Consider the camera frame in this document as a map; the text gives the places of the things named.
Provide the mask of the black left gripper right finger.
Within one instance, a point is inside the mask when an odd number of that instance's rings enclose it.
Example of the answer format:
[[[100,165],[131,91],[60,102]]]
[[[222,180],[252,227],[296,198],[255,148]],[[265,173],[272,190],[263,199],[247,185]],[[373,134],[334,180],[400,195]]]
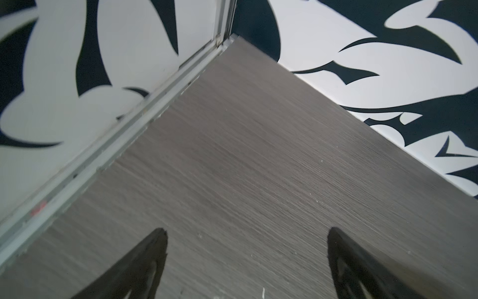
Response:
[[[330,228],[327,257],[339,299],[421,299],[342,229]]]

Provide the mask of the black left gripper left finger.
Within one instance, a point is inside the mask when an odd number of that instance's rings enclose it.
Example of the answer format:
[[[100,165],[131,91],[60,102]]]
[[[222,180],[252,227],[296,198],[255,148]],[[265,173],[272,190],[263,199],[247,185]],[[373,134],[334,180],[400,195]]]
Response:
[[[168,233],[154,229],[75,299],[153,299],[167,259]]]

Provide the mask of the aluminium frame rail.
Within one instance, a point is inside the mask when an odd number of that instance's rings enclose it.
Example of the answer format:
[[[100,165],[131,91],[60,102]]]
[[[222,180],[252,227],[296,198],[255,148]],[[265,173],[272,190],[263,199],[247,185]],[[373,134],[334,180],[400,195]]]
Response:
[[[1,2],[1,268],[217,53],[232,1]]]

